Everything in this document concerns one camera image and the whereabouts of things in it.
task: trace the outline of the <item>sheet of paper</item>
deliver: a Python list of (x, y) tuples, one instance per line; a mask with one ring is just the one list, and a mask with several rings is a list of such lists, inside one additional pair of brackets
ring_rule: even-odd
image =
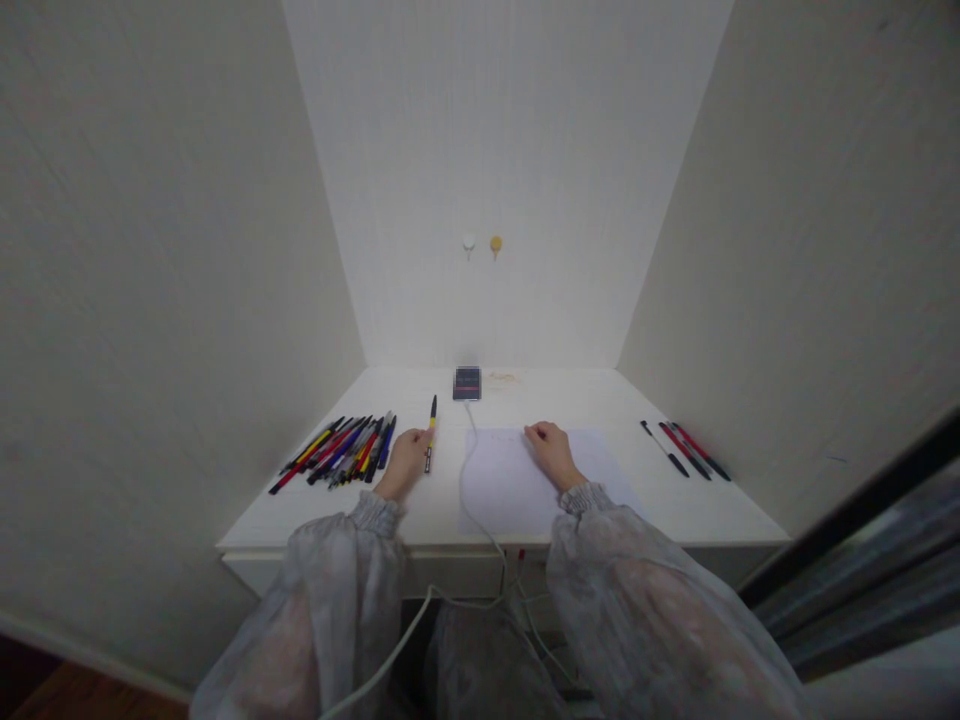
[[(591, 481), (606, 486), (617, 505), (640, 513), (640, 500), (627, 482), (599, 430), (568, 430), (573, 460)], [(473, 447), (467, 434), (467, 452)], [(494, 535), (549, 535), (562, 515), (556, 489), (537, 466), (533, 448), (521, 429), (477, 431), (476, 449), (463, 472), (463, 504)], [(460, 508), (458, 529), (483, 531)]]

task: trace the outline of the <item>wire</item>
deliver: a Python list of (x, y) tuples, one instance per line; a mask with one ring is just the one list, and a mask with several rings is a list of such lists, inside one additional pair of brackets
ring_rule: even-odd
[[(473, 515), (470, 514), (470, 510), (467, 508), (466, 504), (463, 502), (463, 474), (467, 469), (467, 463), (470, 462), (470, 458), (473, 457), (473, 453), (476, 451), (477, 445), (479, 445), (480, 443), (479, 434), (477, 433), (477, 424), (473, 421), (473, 413), (470, 412), (470, 403), (464, 402), (463, 407), (467, 411), (467, 417), (470, 418), (470, 427), (473, 430), (473, 447), (471, 447), (470, 450), (467, 452), (466, 456), (463, 458), (463, 465), (460, 466), (460, 477), (458, 479), (460, 509), (463, 510), (464, 515), (466, 515), (467, 518), (469, 518), (469, 520), (473, 522), (474, 525), (476, 525), (483, 531), (483, 534), (487, 536), (487, 539), (490, 540), (493, 546), (497, 549), (497, 553), (499, 553), (500, 555), (500, 561), (503, 563), (503, 574), (504, 574), (504, 577), (506, 577), (507, 573), (509, 572), (509, 568), (507, 565), (507, 554), (503, 551), (503, 548), (500, 547), (500, 543), (496, 541), (496, 538), (494, 538), (493, 535), (490, 534), (490, 532), (483, 526), (483, 523), (481, 523)], [(514, 588), (517, 588), (522, 598), (521, 605), (524, 609), (524, 612), (526, 613), (527, 623), (530, 625), (530, 630), (533, 632), (533, 636), (537, 639), (537, 643), (543, 649), (544, 653), (546, 653), (546, 656), (551, 660), (553, 660), (553, 662), (560, 669), (560, 672), (563, 673), (567, 681), (571, 685), (577, 685), (577, 681), (570, 676), (566, 668), (563, 667), (563, 664), (559, 660), (557, 660), (554, 654), (550, 652), (549, 648), (547, 648), (546, 643), (543, 642), (543, 639), (540, 637), (540, 633), (537, 632), (537, 628), (533, 624), (533, 617), (530, 614), (530, 607), (529, 607), (530, 603), (536, 600), (542, 600), (543, 598), (549, 597), (549, 593), (536, 595), (532, 598), (528, 598), (526, 592), (524, 592), (523, 590), (523, 584), (521, 583), (522, 573), (523, 573), (523, 562), (521, 561), (520, 566), (517, 569), (517, 577), (514, 579), (514, 581), (510, 585), (505, 587), (500, 592), (500, 594), (489, 603), (473, 603), (473, 602), (467, 602), (464, 600), (453, 600), (452, 598), (447, 597), (447, 594), (443, 592), (443, 590), (441, 590), (436, 585), (433, 585), (433, 584), (428, 585), (427, 596), (426, 598), (424, 598), (423, 604), (420, 606), (420, 609), (417, 611), (417, 614), (414, 616), (413, 622), (410, 623), (410, 627), (407, 628), (407, 631), (403, 634), (403, 637), (400, 638), (400, 642), (397, 643), (397, 646), (387, 656), (387, 659), (383, 661), (383, 664), (380, 665), (380, 667), (373, 674), (373, 676), (370, 677), (369, 680), (367, 680), (363, 685), (358, 687), (352, 693), (347, 695), (347, 697), (345, 697), (343, 700), (338, 702), (332, 708), (330, 708), (325, 713), (323, 713), (320, 716), (319, 720), (331, 720), (331, 718), (337, 715), (337, 713), (341, 712), (342, 710), (346, 710), (348, 707), (356, 703), (362, 697), (366, 696), (367, 693), (369, 693), (371, 690), (373, 690), (373, 688), (377, 686), (377, 683), (379, 683), (384, 678), (384, 676), (386, 676), (387, 672), (389, 672), (390, 670), (390, 667), (393, 665), (394, 661), (397, 659), (397, 657), (400, 655), (403, 648), (406, 646), (407, 642), (410, 640), (410, 637), (413, 635), (413, 631), (417, 628), (417, 625), (420, 623), (420, 620), (423, 619), (423, 616), (427, 611), (427, 607), (429, 607), (430, 601), (433, 599), (434, 595), (437, 595), (438, 597), (443, 598), (443, 600), (445, 600), (446, 602), (456, 607), (471, 608), (473, 610), (492, 610), (493, 608), (500, 605), (504, 600), (506, 600), (510, 596), (511, 591)], [(532, 643), (531, 643), (531, 647), (534, 650), (534, 654), (536, 655), (537, 654), (536, 648), (533, 648)]]

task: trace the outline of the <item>sheer gray sleeve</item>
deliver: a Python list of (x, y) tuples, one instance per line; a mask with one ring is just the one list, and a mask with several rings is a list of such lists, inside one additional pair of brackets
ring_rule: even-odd
[[(192, 718), (317, 716), (373, 675), (396, 645), (399, 508), (361, 494), (298, 528), (280, 574), (197, 689)], [(384, 687), (338, 718), (374, 717)]]
[(547, 584), (608, 718), (815, 717), (736, 593), (600, 485), (561, 499)]

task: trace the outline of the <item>blue pen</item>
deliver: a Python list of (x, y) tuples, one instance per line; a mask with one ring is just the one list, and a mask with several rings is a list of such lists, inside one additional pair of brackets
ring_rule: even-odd
[(357, 438), (360, 436), (360, 433), (363, 432), (363, 429), (367, 426), (367, 423), (373, 419), (373, 415), (368, 418), (365, 418), (363, 422), (357, 425), (356, 429), (350, 434), (350, 437), (347, 438), (347, 441), (344, 442), (337, 451), (333, 454), (333, 457), (330, 458), (326, 463), (324, 463), (324, 469), (333, 467), (340, 458), (342, 458), (346, 452), (353, 447), (353, 444), (357, 441)]
[(387, 456), (390, 454), (390, 441), (393, 440), (393, 431), (397, 428), (397, 416), (393, 416), (393, 422), (387, 430), (387, 436), (383, 440), (383, 452), (380, 453), (380, 462), (377, 463), (377, 469), (383, 470), (387, 466)]

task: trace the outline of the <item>pen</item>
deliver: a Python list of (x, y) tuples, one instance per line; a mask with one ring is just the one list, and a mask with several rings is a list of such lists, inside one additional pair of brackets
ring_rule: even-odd
[(331, 447), (327, 451), (326, 457), (320, 461), (320, 467), (318, 467), (317, 471), (310, 476), (311, 478), (314, 478), (314, 482), (316, 482), (316, 477), (320, 477), (321, 475), (325, 474), (324, 470), (329, 472), (330, 468), (336, 465), (341, 458), (343, 458), (343, 456), (349, 452), (350, 448), (353, 446), (354, 442), (356, 442), (357, 438), (360, 437), (360, 433), (363, 432), (364, 428), (367, 426), (367, 423), (370, 422), (372, 417), (373, 416), (371, 415), (370, 417), (361, 420), (359, 424), (350, 432), (350, 434), (340, 441), (339, 445), (336, 447)]
[(701, 475), (703, 475), (705, 480), (709, 480), (710, 476), (707, 474), (707, 471), (703, 469), (703, 465), (698, 463), (697, 459), (693, 456), (693, 453), (687, 450), (687, 448), (685, 448), (683, 444), (679, 440), (677, 440), (677, 436), (673, 434), (673, 430), (671, 430), (666, 423), (660, 423), (660, 429), (667, 434), (668, 438), (673, 440), (674, 445), (680, 448), (680, 452), (682, 452), (684, 456), (687, 458), (687, 462), (693, 465), (693, 469), (696, 470)]
[(677, 470), (680, 471), (680, 474), (683, 475), (684, 477), (690, 477), (690, 473), (688, 473), (687, 469), (680, 463), (679, 460), (677, 460), (677, 456), (674, 455), (672, 452), (667, 452), (667, 449), (661, 444), (659, 440), (657, 440), (656, 435), (650, 432), (650, 428), (647, 427), (647, 421), (641, 420), (640, 424), (643, 426), (643, 429), (647, 431), (647, 435), (652, 437), (653, 441), (660, 447), (661, 450), (663, 450), (663, 454), (666, 455), (668, 458), (670, 458), (670, 462), (672, 462), (674, 466), (676, 466)]
[(371, 433), (370, 438), (367, 440), (366, 445), (364, 445), (363, 452), (360, 454), (360, 459), (357, 461), (357, 465), (353, 470), (353, 480), (362, 480), (363, 477), (367, 474), (367, 464), (370, 462), (370, 453), (373, 452), (373, 446), (377, 442), (377, 436), (380, 434), (380, 429), (383, 427), (383, 418), (377, 420), (377, 424), (373, 428), (373, 433)]
[(674, 423), (673, 426), (677, 429), (677, 431), (678, 431), (681, 435), (683, 435), (683, 439), (686, 440), (688, 443), (690, 443), (690, 444), (693, 446), (693, 449), (694, 449), (694, 450), (696, 450), (698, 453), (700, 453), (700, 457), (702, 457), (702, 458), (706, 461), (707, 465), (709, 465), (710, 467), (712, 467), (714, 470), (717, 471), (717, 475), (719, 475), (720, 477), (722, 477), (722, 478), (723, 478), (724, 480), (726, 480), (727, 482), (732, 482), (732, 481), (730, 480), (730, 476), (727, 475), (727, 474), (723, 471), (723, 468), (720, 467), (720, 464), (719, 464), (716, 460), (714, 460), (712, 457), (710, 457), (709, 455), (707, 455), (707, 454), (703, 451), (703, 449), (702, 449), (699, 445), (697, 445), (696, 441), (694, 441), (694, 439), (693, 439), (692, 437), (690, 437), (689, 435), (687, 435), (687, 431), (686, 431), (686, 430), (684, 430), (682, 427), (680, 427), (680, 426), (677, 425), (676, 423)]
[(310, 452), (308, 452), (307, 454), (305, 454), (305, 455), (302, 457), (302, 459), (301, 459), (295, 466), (293, 466), (292, 468), (290, 468), (290, 470), (287, 471), (287, 474), (286, 474), (286, 475), (284, 475), (282, 478), (280, 478), (280, 479), (276, 482), (276, 484), (275, 484), (272, 488), (270, 488), (270, 490), (269, 490), (270, 494), (271, 494), (271, 495), (276, 495), (278, 492), (280, 492), (280, 489), (281, 489), (284, 485), (286, 485), (288, 482), (290, 482), (290, 478), (292, 478), (294, 475), (296, 475), (298, 472), (300, 472), (300, 470), (303, 468), (303, 466), (307, 464), (307, 461), (308, 461), (311, 457), (313, 457), (313, 455), (316, 454), (316, 453), (319, 451), (319, 449), (320, 449), (319, 446), (317, 446), (317, 447), (315, 447), (313, 450), (311, 450)]
[[(373, 416), (370, 416), (370, 422), (373, 421)], [(330, 466), (330, 472), (333, 473), (333, 477), (336, 479), (337, 484), (344, 482), (350, 475), (350, 472), (353, 470), (354, 463), (357, 462), (363, 443), (366, 442), (368, 435), (373, 432), (373, 427), (369, 424), (364, 427), (360, 433), (350, 442), (350, 447), (347, 448), (340, 459), (337, 460)]]
[[(430, 408), (430, 429), (433, 430), (437, 424), (437, 396), (433, 396), (433, 406)], [(423, 467), (423, 474), (430, 474), (430, 461), (433, 460), (433, 438), (430, 438), (430, 444), (427, 445), (427, 462)]]
[(288, 462), (286, 465), (284, 465), (284, 466), (283, 466), (283, 470), (281, 470), (281, 471), (280, 471), (279, 473), (277, 473), (277, 474), (278, 474), (278, 475), (283, 475), (285, 472), (287, 472), (288, 470), (290, 470), (292, 467), (296, 466), (296, 464), (297, 464), (298, 462), (300, 462), (301, 460), (303, 460), (303, 457), (304, 457), (305, 455), (313, 452), (313, 451), (316, 450), (318, 447), (320, 447), (320, 446), (323, 444), (323, 441), (324, 441), (324, 440), (326, 440), (328, 437), (330, 437), (331, 434), (333, 434), (333, 433), (335, 433), (335, 432), (337, 431), (337, 426), (340, 425), (340, 423), (342, 423), (342, 422), (343, 422), (343, 418), (341, 417), (339, 420), (336, 420), (335, 422), (332, 422), (332, 423), (330, 423), (329, 425), (327, 425), (327, 427), (325, 427), (325, 428), (323, 429), (323, 432), (321, 432), (321, 433), (320, 433), (319, 435), (317, 435), (313, 440), (311, 440), (311, 441), (307, 444), (307, 446), (306, 446), (293, 460), (291, 460), (291, 461)]
[[(353, 421), (353, 418), (350, 418), (347, 424), (349, 425), (349, 423), (352, 421)], [(346, 427), (347, 425), (341, 425), (339, 428), (339, 431), (342, 431)], [(301, 474), (305, 473), (307, 470), (313, 470), (319, 464), (320, 458), (323, 456), (323, 453), (326, 451), (326, 449), (330, 447), (329, 443), (332, 442), (334, 439), (335, 439), (335, 435), (328, 435), (325, 439), (322, 439), (320, 441), (320, 444), (317, 445), (318, 452), (314, 453), (313, 457), (307, 460), (307, 464), (304, 467), (300, 468)]]
[(370, 448), (370, 456), (364, 464), (363, 481), (365, 483), (373, 482), (373, 476), (377, 472), (377, 463), (383, 452), (383, 441), (386, 439), (387, 432), (390, 429), (390, 423), (392, 422), (393, 413), (388, 412), (383, 418), (383, 425), (380, 427), (379, 432), (377, 432), (377, 439), (374, 441), (373, 447)]
[(383, 452), (380, 453), (380, 462), (377, 463), (377, 469), (383, 470), (387, 466), (387, 458), (390, 456), (390, 441), (393, 440), (393, 431), (397, 428), (397, 416), (393, 416), (390, 421), (390, 427), (387, 428), (387, 435), (383, 439)]

